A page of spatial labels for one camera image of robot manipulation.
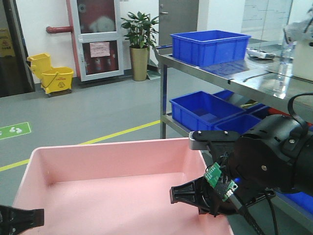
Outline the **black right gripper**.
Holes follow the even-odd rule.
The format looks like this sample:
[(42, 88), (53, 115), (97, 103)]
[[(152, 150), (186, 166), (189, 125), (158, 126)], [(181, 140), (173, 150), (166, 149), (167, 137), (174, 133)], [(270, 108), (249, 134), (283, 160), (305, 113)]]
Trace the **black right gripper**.
[[(193, 131), (189, 134), (192, 149), (198, 145), (211, 151), (220, 167), (218, 182), (233, 181), (241, 202), (256, 202), (266, 188), (295, 193), (296, 154), (303, 143), (303, 119), (271, 115), (240, 135), (235, 131)], [(203, 177), (170, 188), (171, 204), (182, 202), (208, 208), (202, 190)]]

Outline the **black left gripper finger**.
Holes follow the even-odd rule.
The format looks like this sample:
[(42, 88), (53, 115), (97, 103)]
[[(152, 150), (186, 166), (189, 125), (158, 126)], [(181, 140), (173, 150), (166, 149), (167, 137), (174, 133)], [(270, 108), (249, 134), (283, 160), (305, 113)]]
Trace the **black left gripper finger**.
[(0, 206), (0, 234), (19, 235), (24, 231), (44, 225), (44, 209), (23, 210)]

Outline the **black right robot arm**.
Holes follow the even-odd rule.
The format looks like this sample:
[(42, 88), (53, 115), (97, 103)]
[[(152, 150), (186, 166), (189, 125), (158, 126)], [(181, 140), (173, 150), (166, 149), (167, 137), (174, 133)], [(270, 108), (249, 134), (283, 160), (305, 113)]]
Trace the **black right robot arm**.
[(275, 191), (313, 193), (313, 134), (294, 111), (270, 115), (243, 134), (193, 131), (190, 148), (208, 150), (213, 159), (204, 175), (170, 189), (171, 203), (183, 202), (201, 214), (246, 214)]

